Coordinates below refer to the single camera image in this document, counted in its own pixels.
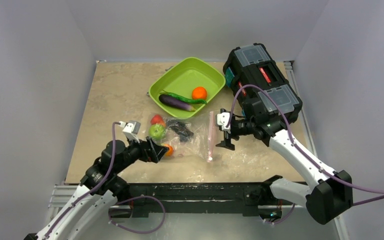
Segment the green plastic tray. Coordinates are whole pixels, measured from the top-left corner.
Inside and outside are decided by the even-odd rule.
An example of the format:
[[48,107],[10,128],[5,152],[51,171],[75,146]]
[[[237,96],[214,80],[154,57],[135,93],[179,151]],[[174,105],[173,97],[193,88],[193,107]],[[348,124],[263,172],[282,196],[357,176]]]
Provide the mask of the green plastic tray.
[[195,88],[203,87],[207,91],[206,102],[209,103],[225,84],[224,75],[212,65],[199,58],[188,57],[166,71],[150,86],[148,93],[150,98],[168,115],[187,119],[204,109],[205,106],[202,104],[195,105],[196,111],[194,112],[176,109],[161,103],[159,95],[166,91],[191,98]]

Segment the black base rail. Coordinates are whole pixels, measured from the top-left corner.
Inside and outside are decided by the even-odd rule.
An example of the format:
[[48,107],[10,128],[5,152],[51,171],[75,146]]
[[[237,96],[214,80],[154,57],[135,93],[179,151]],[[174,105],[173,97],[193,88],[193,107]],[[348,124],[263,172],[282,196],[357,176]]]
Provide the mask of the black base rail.
[[282,217],[282,201],[263,182],[133,183],[126,203],[133,218],[151,213],[240,214],[274,221]]

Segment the orange green fake mango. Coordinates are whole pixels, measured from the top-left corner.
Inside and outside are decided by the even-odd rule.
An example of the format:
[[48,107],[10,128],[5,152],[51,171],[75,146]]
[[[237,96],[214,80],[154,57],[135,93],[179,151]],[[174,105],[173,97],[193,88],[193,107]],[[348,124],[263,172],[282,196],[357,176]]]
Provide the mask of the orange green fake mango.
[[173,155],[173,153],[174,153],[174,148],[173,148],[171,145],[166,144],[166,143],[164,143],[163,146],[168,148],[168,150],[167,150],[167,152],[164,154],[164,156],[165,156],[165,157],[171,157],[171,156]]

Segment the green fake bean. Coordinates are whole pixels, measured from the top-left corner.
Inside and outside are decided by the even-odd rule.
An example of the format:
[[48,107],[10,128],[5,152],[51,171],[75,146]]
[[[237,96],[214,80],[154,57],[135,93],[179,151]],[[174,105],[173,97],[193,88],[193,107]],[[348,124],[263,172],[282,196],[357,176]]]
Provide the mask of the green fake bean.
[[173,92],[167,92],[165,90],[163,90],[162,93],[166,94],[168,96],[171,96],[171,97],[173,97],[173,98],[175,98],[177,100],[180,100],[180,101],[183,101],[185,103],[188,103],[188,104],[204,104],[204,105],[207,104],[206,100],[203,100],[203,99],[187,98],[187,97],[181,96],[181,95],[173,93]]

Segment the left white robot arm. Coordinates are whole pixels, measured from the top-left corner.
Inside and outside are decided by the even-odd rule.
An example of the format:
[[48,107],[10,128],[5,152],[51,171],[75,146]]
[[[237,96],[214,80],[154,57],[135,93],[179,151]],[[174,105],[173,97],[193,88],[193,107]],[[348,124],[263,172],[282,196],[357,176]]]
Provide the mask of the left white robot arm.
[[38,233],[29,233],[27,240],[78,240],[110,207],[137,200],[130,185],[118,174],[137,160],[158,163],[169,147],[146,140],[129,140],[128,145],[113,139],[101,156],[87,169],[68,202]]

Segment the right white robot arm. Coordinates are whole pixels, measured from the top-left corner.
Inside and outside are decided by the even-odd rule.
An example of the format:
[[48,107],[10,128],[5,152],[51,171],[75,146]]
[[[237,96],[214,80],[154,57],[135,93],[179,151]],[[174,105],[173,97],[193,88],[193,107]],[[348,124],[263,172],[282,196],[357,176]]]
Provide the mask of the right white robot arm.
[[291,132],[289,113],[283,113],[267,97],[247,99],[242,107],[243,117],[224,108],[216,115],[216,125],[224,137],[218,147],[233,151],[232,139],[253,135],[287,160],[305,182],[273,177],[260,191],[264,202],[287,200],[306,208],[322,225],[354,206],[351,176],[345,170],[336,171],[323,163],[297,140]]

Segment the green fake fruit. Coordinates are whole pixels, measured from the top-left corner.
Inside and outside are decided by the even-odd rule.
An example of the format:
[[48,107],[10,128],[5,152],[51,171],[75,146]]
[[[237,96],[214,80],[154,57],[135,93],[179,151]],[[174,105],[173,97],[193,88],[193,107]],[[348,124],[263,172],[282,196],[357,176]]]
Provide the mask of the green fake fruit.
[[166,128],[162,124],[153,124],[150,126],[148,130],[148,135],[153,139],[153,140],[161,140],[164,138],[166,133]]

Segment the dark fake grape bunch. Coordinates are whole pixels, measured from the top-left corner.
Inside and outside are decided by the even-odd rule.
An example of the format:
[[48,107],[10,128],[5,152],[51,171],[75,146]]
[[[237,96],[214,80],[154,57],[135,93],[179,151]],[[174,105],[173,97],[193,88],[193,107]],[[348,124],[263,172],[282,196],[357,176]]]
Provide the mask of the dark fake grape bunch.
[[194,133],[187,127],[186,122],[177,119],[169,119],[166,124],[169,129],[179,136],[179,141],[181,143],[190,141],[194,136]]

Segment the orange fake fruit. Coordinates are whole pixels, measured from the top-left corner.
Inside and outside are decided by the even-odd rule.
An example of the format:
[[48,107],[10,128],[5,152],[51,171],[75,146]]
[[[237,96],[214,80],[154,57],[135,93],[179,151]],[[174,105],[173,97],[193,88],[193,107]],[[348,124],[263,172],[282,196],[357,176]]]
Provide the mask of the orange fake fruit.
[[193,89],[193,91],[191,93],[191,97],[194,100],[205,100],[206,101],[207,97],[208,97],[208,92],[204,87],[198,86],[198,87]]

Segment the purple fake eggplant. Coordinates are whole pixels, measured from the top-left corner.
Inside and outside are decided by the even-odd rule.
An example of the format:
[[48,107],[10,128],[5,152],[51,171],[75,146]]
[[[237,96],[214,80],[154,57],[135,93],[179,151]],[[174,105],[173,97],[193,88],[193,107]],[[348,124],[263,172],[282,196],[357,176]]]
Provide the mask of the purple fake eggplant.
[[194,112],[196,109],[189,103],[186,103],[182,100],[179,100],[173,96],[170,96],[168,94],[161,94],[158,97],[159,101],[163,103],[164,105],[167,105],[169,107],[179,109],[179,110],[184,110],[188,112]]

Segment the black Delixi toolbox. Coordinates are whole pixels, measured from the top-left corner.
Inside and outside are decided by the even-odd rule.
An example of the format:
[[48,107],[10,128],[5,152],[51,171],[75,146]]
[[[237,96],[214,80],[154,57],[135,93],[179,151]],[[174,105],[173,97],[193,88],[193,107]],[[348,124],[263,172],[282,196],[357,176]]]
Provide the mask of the black Delixi toolbox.
[[246,120],[257,126],[297,121],[303,102],[263,44],[234,48],[222,70]]

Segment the clear zip top bag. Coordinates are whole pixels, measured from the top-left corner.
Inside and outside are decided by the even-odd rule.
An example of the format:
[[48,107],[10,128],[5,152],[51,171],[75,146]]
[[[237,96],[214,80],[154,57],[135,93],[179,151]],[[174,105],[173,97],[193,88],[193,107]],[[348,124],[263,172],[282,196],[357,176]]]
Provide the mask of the clear zip top bag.
[[214,111],[185,119],[151,113],[146,128],[147,135],[155,143],[168,148],[165,159],[189,156],[200,157],[206,162],[215,159],[219,129]]

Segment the red fake tomato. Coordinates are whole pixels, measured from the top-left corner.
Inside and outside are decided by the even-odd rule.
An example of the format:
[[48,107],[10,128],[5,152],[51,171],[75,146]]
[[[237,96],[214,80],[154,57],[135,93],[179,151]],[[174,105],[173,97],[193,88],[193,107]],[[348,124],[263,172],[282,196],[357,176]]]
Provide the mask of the red fake tomato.
[[163,117],[159,114],[155,114],[151,120],[150,120],[151,125],[162,125],[164,128],[166,127],[166,123],[163,119]]

